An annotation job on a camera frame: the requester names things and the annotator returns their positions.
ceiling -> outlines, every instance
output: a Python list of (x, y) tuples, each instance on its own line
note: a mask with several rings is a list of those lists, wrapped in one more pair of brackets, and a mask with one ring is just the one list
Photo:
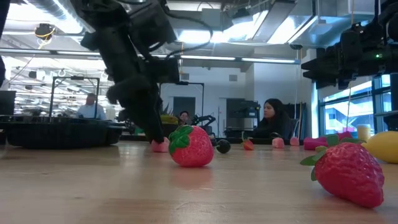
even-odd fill
[[(208, 22), (215, 27), (215, 33), (222, 34), (223, 37), (228, 35), (227, 41), (215, 41), (198, 50), (191, 51), (189, 55), (215, 56), (215, 57), (252, 57), (252, 58), (282, 58), (297, 59), (297, 51), (292, 50), (286, 42), (298, 34), (296, 40), (292, 44), (301, 44), (304, 49), (310, 47), (325, 47), (338, 40), (341, 31), (350, 26), (351, 19), (348, 9), (350, 0), (289, 0), (294, 3), (287, 17), (283, 17), (279, 27), (270, 31), (268, 27), (264, 27), (264, 23), (259, 23), (259, 31), (256, 32), (252, 39), (246, 40), (248, 34), (256, 26), (256, 21), (261, 17), (262, 12), (270, 13), (275, 8), (275, 2), (283, 2), (280, 0), (212, 0), (212, 2), (198, 2), (194, 0), (169, 1), (169, 8), (173, 14), (179, 16), (189, 16), (196, 19), (208, 20), (203, 15), (212, 17), (222, 12), (221, 28), (219, 24)], [(18, 4), (11, 4), (11, 8), (7, 17), (6, 26), (2, 39), (0, 40), (0, 48), (13, 49), (37, 49), (41, 47), (45, 50), (75, 50), (88, 51), (80, 45), (83, 38), (82, 31), (84, 29), (92, 31), (82, 20), (77, 17), (69, 0), (13, 0)], [(39, 7), (39, 4), (48, 4), (49, 7)], [(65, 10), (53, 10), (55, 2), (65, 6)], [(373, 0), (362, 0), (361, 4), (355, 5), (357, 11), (354, 11), (354, 21), (366, 21), (373, 16), (373, 6), (370, 4)], [(247, 8), (253, 15), (253, 22), (244, 26), (232, 26), (229, 29), (223, 29), (224, 20), (229, 19), (237, 9)], [(54, 24), (56, 31), (50, 42), (43, 44), (34, 35), (34, 30), (40, 23)], [(182, 34), (187, 30), (203, 30), (204, 35), (208, 35), (202, 26), (190, 21), (170, 19), (170, 23), (174, 28), (178, 38), (182, 38)], [(197, 39), (205, 42), (208, 37), (199, 37)], [(198, 43), (181, 43), (176, 42), (166, 44), (153, 54), (167, 54), (173, 50), (186, 49), (194, 47)], [(104, 74), (104, 63), (98, 58), (86, 58), (82, 60), (75, 58), (39, 58), (25, 57), (12, 54), (3, 54), (7, 66), (12, 67), (12, 73), (9, 77), (13, 77), (10, 84), (11, 89), (18, 91), (18, 108), (19, 110), (27, 110), (29, 105), (41, 105), (43, 110), (48, 109), (50, 99), (51, 82), (53, 76), (71, 75), (84, 76), (86, 78), (100, 78), (100, 97), (99, 102), (106, 106), (108, 102), (104, 98), (104, 94), (109, 86), (113, 83), (107, 81)], [(182, 61), (184, 67), (222, 67), (222, 68), (240, 68), (245, 72), (251, 63), (247, 62), (222, 62), (211, 60), (187, 60)], [(29, 78), (29, 72), (43, 70), (39, 72), (40, 78)], [(85, 100), (88, 92), (94, 92), (95, 87), (90, 80), (72, 81), (65, 80), (55, 89), (55, 101), (57, 101), (57, 109), (62, 111), (77, 110), (78, 105)], [(31, 100), (40, 96), (40, 102)]]

lemon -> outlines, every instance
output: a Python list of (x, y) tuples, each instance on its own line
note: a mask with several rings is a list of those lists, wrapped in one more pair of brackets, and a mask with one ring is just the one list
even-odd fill
[(398, 163), (398, 132), (386, 131), (375, 134), (367, 143), (362, 143), (372, 156), (390, 163)]

dark hair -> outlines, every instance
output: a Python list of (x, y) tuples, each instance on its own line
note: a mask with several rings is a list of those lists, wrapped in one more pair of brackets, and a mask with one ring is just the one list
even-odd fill
[(188, 111), (181, 111), (180, 116), (181, 116), (183, 113), (186, 113), (186, 114), (189, 116)]
[(268, 99), (268, 100), (264, 103), (264, 107), (265, 107), (266, 103), (269, 103), (269, 104), (274, 108), (275, 117), (276, 117), (276, 118), (280, 118), (280, 117), (282, 117), (282, 116), (287, 115), (287, 113), (286, 113), (286, 111), (285, 111), (285, 106), (284, 106), (284, 104), (283, 104), (280, 100), (274, 99), (274, 98)]

desk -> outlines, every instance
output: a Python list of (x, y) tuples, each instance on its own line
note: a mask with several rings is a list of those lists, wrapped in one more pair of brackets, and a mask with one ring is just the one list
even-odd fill
[(233, 145), (182, 169), (147, 142), (77, 150), (11, 149), (0, 160), (0, 223), (398, 222), (398, 166), (383, 164), (385, 202), (368, 210), (327, 194), (299, 161), (311, 154)]

strawberry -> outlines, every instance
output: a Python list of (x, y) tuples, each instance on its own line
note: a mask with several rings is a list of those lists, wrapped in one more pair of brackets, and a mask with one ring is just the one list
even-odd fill
[(247, 150), (247, 151), (253, 151), (254, 150), (254, 144), (253, 142), (250, 141), (250, 137), (248, 137), (247, 139), (244, 138), (244, 132), (242, 131), (242, 145), (243, 145), (243, 149)]
[(336, 197), (367, 208), (383, 203), (382, 169), (359, 144), (343, 142), (305, 158), (301, 164), (315, 165), (312, 180)]
[(214, 149), (206, 131), (198, 126), (184, 125), (169, 136), (169, 153), (182, 167), (201, 167), (213, 159)]

